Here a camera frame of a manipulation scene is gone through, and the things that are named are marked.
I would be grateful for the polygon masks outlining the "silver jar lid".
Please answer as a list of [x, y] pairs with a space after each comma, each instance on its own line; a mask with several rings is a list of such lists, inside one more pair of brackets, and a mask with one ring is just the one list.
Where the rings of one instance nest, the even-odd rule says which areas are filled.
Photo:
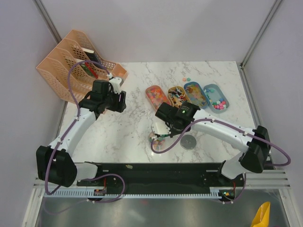
[[181, 138], [180, 145], [186, 150], [193, 150], [197, 145], [197, 141], [194, 136], [188, 134]]

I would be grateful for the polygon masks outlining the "clear plastic jar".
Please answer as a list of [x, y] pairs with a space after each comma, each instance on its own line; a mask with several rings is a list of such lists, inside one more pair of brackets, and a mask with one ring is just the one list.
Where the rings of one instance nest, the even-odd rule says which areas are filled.
[[165, 144], [164, 137], [157, 137], [157, 135], [151, 132], [148, 136], [148, 141], [150, 143], [150, 149], [155, 154], [162, 154]]

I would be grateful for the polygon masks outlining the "metal candy scoop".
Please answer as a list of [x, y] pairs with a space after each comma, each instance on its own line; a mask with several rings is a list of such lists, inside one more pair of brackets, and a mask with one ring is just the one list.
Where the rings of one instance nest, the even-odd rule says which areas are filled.
[[154, 122], [151, 126], [151, 130], [156, 135], [169, 135], [170, 128], [164, 122]]

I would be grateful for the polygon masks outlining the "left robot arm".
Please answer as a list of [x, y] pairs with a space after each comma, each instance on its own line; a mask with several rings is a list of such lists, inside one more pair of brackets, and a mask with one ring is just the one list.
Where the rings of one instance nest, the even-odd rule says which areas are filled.
[[92, 90], [79, 102], [79, 110], [64, 133], [48, 146], [36, 151], [38, 178], [48, 183], [69, 187], [75, 181], [87, 179], [93, 186], [104, 181], [96, 164], [75, 163], [72, 155], [87, 129], [105, 111], [123, 112], [126, 92], [121, 90], [123, 79], [95, 80]]

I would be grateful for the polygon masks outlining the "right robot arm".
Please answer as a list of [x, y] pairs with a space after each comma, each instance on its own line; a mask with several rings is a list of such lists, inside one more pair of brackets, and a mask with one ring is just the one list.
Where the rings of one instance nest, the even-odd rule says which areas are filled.
[[217, 174], [220, 185], [228, 186], [245, 172], [263, 172], [271, 149], [265, 127], [259, 125], [252, 129], [231, 124], [189, 102], [179, 108], [162, 103], [155, 115], [159, 122], [155, 122], [151, 130], [158, 138], [183, 136], [195, 130], [214, 136], [239, 150], [239, 154], [221, 164]]

